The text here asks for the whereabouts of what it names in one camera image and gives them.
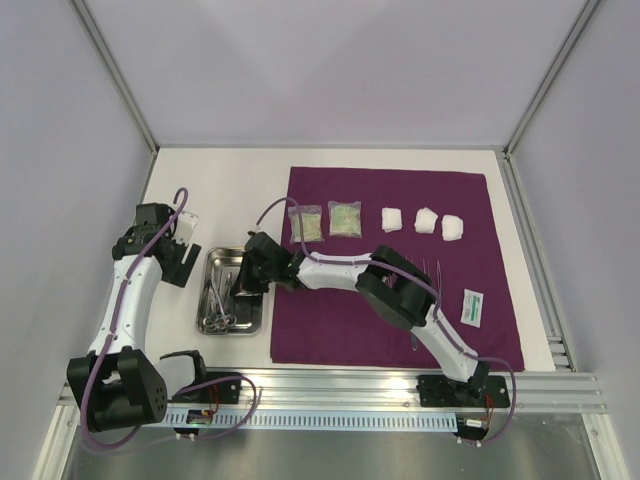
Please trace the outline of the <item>plain steel surgical scissors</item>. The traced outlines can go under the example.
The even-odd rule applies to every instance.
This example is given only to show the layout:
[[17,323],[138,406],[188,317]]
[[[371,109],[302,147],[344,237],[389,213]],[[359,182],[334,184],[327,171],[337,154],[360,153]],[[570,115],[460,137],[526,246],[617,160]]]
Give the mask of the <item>plain steel surgical scissors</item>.
[[227,332],[222,332],[219,330],[219,313],[218,314],[213,314],[213,313],[208,313],[205,316],[205,320],[204,320],[204,325],[206,328],[208,328],[209,330],[211,330],[214,333],[227,333]]

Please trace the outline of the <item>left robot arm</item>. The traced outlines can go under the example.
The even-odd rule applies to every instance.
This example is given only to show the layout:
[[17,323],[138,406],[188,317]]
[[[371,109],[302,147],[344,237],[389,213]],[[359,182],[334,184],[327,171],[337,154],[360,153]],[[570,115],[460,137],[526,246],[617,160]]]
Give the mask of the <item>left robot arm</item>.
[[177,393],[197,401],[209,389],[196,350],[146,356],[157,287],[183,288],[201,251],[191,237],[197,215],[176,203],[140,204],[133,225],[112,248],[113,284],[99,331],[83,357],[67,366],[67,382],[91,433],[160,422]]

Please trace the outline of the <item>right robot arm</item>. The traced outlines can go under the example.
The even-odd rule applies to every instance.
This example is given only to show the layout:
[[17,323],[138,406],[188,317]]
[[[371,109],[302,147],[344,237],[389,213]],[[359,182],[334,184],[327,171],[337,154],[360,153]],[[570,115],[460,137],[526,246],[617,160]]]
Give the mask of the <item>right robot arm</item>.
[[442,311],[441,296],[413,263],[388,246],[356,256],[287,250],[264,232],[244,247],[233,296],[258,295],[270,284],[290,291],[357,292],[388,324],[410,332],[436,359],[452,396],[475,404],[487,392],[489,363],[469,347]]

